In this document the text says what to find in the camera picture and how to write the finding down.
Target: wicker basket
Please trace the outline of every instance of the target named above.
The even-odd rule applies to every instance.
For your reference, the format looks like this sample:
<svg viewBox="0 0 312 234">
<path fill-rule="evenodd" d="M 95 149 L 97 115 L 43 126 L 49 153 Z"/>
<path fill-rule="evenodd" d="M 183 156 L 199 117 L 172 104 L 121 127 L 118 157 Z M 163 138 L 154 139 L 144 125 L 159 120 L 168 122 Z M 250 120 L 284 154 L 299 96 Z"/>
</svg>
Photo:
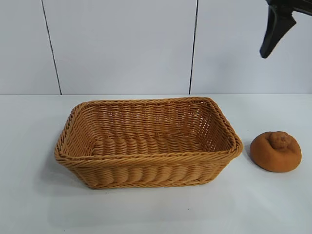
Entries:
<svg viewBox="0 0 312 234">
<path fill-rule="evenodd" d="M 75 107 L 55 147 L 90 188 L 208 183 L 242 151 L 210 98 L 103 100 Z"/>
</svg>

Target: round bread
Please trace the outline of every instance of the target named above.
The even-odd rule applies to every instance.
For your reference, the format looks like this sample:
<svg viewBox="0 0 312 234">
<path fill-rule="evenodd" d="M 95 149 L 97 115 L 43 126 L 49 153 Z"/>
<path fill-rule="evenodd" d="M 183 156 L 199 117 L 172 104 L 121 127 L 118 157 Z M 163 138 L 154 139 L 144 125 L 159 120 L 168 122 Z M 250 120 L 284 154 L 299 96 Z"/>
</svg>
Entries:
<svg viewBox="0 0 312 234">
<path fill-rule="evenodd" d="M 271 172 L 289 172 L 301 162 L 298 142 L 285 132 L 266 132 L 257 136 L 250 145 L 252 160 Z"/>
</svg>

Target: white table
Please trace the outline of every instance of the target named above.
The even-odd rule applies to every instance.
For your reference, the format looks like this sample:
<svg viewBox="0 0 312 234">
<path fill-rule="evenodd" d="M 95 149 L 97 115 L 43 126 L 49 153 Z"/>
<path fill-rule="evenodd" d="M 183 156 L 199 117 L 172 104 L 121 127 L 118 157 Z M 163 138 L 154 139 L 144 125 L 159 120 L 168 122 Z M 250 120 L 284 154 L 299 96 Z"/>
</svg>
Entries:
<svg viewBox="0 0 312 234">
<path fill-rule="evenodd" d="M 206 185 L 91 190 L 55 162 L 56 140 L 75 105 L 169 97 L 183 96 L 0 96 L 0 232 L 312 233 L 312 95 L 209 95 L 245 150 Z M 277 130 L 301 145 L 302 162 L 289 173 L 264 171 L 248 157 L 253 138 Z"/>
</svg>

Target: basket rim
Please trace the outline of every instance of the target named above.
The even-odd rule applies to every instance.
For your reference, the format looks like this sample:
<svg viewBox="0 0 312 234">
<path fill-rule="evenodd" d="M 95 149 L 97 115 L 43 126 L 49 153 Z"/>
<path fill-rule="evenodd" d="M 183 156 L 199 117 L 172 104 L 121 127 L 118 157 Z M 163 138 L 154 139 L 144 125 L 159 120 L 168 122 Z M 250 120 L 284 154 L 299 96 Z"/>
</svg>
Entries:
<svg viewBox="0 0 312 234">
<path fill-rule="evenodd" d="M 87 156 L 79 156 L 79 157 L 73 157 L 70 155 L 67 155 L 63 152 L 63 147 L 66 144 L 66 141 L 68 139 L 68 136 L 70 135 L 74 122 L 76 120 L 76 117 L 81 113 L 83 108 L 89 106 L 89 105 L 101 105 L 101 104 L 125 104 L 127 102 L 130 102 L 132 104 L 140 104 L 140 103 L 146 103 L 148 101 L 149 103 L 168 103 L 170 101 L 172 102 L 190 102 L 190 101 L 204 101 L 208 102 L 213 107 L 213 113 L 217 116 L 217 118 L 220 120 L 222 127 L 224 128 L 224 131 L 228 134 L 230 137 L 230 141 L 232 144 L 232 147 L 225 151 L 216 151 L 216 152 L 180 152 L 180 153 L 162 153 L 162 154 L 131 154 L 131 155 L 115 155 L 115 156 L 107 156 L 107 155 L 87 155 Z M 242 151 L 242 142 L 239 139 L 238 135 L 235 133 L 234 129 L 228 122 L 228 120 L 223 115 L 221 109 L 219 106 L 209 97 L 176 97 L 176 98 L 160 98 L 160 99 L 122 99 L 122 100 L 92 100 L 83 102 L 76 107 L 74 107 L 71 111 L 70 116 L 68 117 L 64 129 L 58 139 L 58 142 L 55 146 L 55 158 L 56 160 L 65 165 L 67 167 L 69 166 L 86 166 L 91 164 L 97 164 L 101 166 L 114 166 L 119 165 L 122 161 L 129 161 L 131 160 L 131 164 L 145 164 L 147 161 L 148 164 L 153 164 L 159 161 L 161 159 L 161 164 L 164 164 L 164 160 L 167 160 L 167 163 L 192 163 L 195 160 L 197 162 L 199 161 L 205 161 L 205 162 L 229 162 L 233 158 L 237 157 Z"/>
</svg>

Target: rectangular wicker basket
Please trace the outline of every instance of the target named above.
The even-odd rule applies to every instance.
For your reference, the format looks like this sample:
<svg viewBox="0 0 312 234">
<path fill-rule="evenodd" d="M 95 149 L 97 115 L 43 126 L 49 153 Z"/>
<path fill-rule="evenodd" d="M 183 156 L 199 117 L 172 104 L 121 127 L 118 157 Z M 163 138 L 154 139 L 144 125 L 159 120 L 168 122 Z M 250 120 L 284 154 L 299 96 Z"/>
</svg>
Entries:
<svg viewBox="0 0 312 234">
<path fill-rule="evenodd" d="M 242 151 L 210 98 L 101 100 L 75 107 L 55 147 L 90 188 L 208 183 Z"/>
</svg>

